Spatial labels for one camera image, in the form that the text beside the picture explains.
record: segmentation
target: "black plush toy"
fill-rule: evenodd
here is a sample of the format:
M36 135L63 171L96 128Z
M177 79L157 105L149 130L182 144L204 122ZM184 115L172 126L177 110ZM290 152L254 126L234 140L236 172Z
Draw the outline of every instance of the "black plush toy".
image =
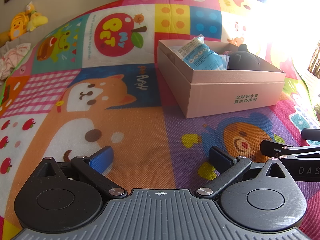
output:
M241 44L237 52L229 54L228 69L232 70L261 70L260 58L247 49L247 45Z

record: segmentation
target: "stuffed toy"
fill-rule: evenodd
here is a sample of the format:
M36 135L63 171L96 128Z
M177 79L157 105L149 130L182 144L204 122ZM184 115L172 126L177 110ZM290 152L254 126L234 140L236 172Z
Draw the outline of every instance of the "stuffed toy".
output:
M26 11L25 11L26 15L30 14L30 20L32 20L33 18L37 17L37 16L41 16L41 13L38 13L36 11L35 6L33 5L33 2L28 3L28 5L26 6Z
M27 32L28 22L29 16L25 15L23 12L18 13L13 18L10 26L10 32L8 34L12 41Z
M30 14L30 21L27 25L28 32L31 32L35 28L48 23L48 18L46 16L42 16L41 13L38 13L32 2L28 3L28 5L26 6L25 14Z
M232 70L261 70L260 58L248 52L247 46L239 47L237 52L229 54L228 69Z

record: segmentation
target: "metal screw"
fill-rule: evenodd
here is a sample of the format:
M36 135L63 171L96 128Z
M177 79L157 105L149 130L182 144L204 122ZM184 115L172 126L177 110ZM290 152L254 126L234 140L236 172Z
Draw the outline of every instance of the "metal screw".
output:
M119 187L114 187L114 188L109 190L109 194L111 194L113 196L121 196L121 195L124 194L124 189L123 188L119 188Z
M202 187L197 190L197 193L202 196L209 196L213 193L213 191L210 188Z

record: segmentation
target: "blue package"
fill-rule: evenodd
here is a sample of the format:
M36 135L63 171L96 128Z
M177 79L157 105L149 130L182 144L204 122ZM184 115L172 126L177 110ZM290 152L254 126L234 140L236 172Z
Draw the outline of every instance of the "blue package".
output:
M183 61L194 70L226 70L228 56L221 58L203 42L203 36L200 35L180 48L178 52Z

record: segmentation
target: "green leaf illustration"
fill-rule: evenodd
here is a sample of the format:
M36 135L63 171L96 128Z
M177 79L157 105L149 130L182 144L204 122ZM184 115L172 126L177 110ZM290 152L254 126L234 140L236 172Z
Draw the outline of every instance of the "green leaf illustration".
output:
M143 46L143 37L140 33L132 33L131 35L131 41L134 46L138 47L139 49Z
M273 134L273 137L275 138L276 142L285 143L284 140L280 136L277 136L276 134Z

